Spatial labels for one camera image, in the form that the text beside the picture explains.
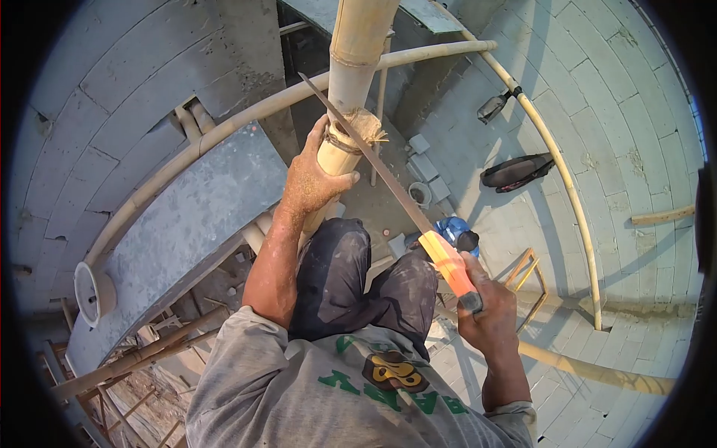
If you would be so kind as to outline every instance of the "forearm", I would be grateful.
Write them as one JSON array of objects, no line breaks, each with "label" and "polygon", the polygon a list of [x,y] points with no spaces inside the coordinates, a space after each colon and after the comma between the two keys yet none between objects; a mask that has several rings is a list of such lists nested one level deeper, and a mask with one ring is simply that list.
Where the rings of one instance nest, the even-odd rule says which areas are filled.
[{"label": "forearm", "polygon": [[486,356],[488,375],[483,383],[483,408],[490,412],[514,401],[532,401],[528,379],[518,355],[517,341],[501,353]]},{"label": "forearm", "polygon": [[296,251],[304,218],[284,201],[279,203],[244,286],[242,304],[286,329],[296,304]]}]

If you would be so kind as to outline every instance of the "dark pants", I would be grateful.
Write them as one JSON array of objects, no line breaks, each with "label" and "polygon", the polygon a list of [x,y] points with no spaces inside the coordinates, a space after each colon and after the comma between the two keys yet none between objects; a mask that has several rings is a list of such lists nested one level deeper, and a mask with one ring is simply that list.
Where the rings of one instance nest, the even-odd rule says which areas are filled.
[{"label": "dark pants", "polygon": [[371,238],[359,219],[323,222],[299,255],[292,339],[317,340],[367,326],[406,336],[424,359],[438,279],[424,251],[411,251],[384,270],[364,294]]}]

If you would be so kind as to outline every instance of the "bamboo node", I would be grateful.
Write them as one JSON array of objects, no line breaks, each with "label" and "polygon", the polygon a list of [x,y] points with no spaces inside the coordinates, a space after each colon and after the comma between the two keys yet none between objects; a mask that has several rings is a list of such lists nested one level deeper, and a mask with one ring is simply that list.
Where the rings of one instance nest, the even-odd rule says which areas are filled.
[{"label": "bamboo node", "polygon": [[[364,137],[366,144],[369,146],[372,146],[377,141],[388,141],[384,138],[386,137],[386,131],[381,129],[381,121],[368,110],[356,108],[349,113],[343,114],[343,117]],[[326,134],[324,134],[324,140],[352,156],[362,154],[359,146],[353,141],[353,138],[348,136],[346,130],[341,127],[338,121],[331,123]]]}]

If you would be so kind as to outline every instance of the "right hand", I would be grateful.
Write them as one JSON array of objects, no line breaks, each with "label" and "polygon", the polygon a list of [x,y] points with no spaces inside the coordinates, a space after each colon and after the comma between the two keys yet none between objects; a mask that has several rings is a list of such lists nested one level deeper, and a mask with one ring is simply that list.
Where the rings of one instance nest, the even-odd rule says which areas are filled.
[{"label": "right hand", "polygon": [[458,303],[458,333],[490,361],[518,350],[516,295],[491,280],[478,258],[461,252],[471,283],[483,299],[483,310],[473,314]]}]

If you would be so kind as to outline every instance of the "hand saw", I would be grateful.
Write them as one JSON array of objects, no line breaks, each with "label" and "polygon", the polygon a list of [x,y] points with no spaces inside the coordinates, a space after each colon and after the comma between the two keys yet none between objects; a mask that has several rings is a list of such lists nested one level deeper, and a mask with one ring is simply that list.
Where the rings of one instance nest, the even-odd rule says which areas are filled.
[{"label": "hand saw", "polygon": [[481,311],[483,309],[483,299],[478,293],[478,290],[475,289],[473,283],[471,283],[470,278],[468,278],[463,258],[456,252],[453,246],[448,244],[448,242],[433,229],[428,218],[420,211],[416,202],[411,199],[411,196],[408,195],[394,175],[391,174],[391,171],[389,171],[381,159],[373,152],[371,146],[363,140],[358,131],[346,121],[343,115],[336,110],[333,104],[328,101],[323,93],[321,93],[303,73],[299,73],[299,76],[311,87],[311,90],[313,90],[316,97],[326,106],[328,111],[336,117],[336,120],[346,133],[353,138],[361,149],[361,152],[364,153],[364,156],[369,160],[371,165],[374,166],[376,172],[389,187],[389,190],[391,190],[406,213],[408,213],[408,216],[410,216],[413,222],[418,226],[418,230],[422,233],[418,241],[423,248],[426,249],[426,252],[438,268],[438,271],[443,275],[443,278],[453,293],[456,294],[458,300],[463,304],[463,307],[473,313]]}]

